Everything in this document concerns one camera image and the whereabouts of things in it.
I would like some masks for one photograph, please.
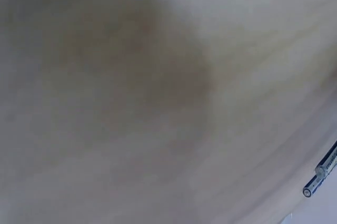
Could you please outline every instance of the white surface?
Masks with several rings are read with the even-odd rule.
[[[1,9],[1,224],[277,223],[337,137],[337,0]]]

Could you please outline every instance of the wood grain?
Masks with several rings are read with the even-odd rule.
[[[0,0],[0,222],[277,223],[337,137],[337,0]]]

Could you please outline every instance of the light wood surface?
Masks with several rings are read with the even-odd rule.
[[[0,0],[1,224],[273,224],[337,137],[337,0]]]

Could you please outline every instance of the cylindrical object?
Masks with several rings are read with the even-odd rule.
[[[337,164],[336,143],[315,168],[316,176],[325,179]]]
[[[317,188],[322,184],[324,179],[321,179],[317,176],[314,176],[309,183],[303,188],[303,195],[307,198],[310,198],[317,190]]]

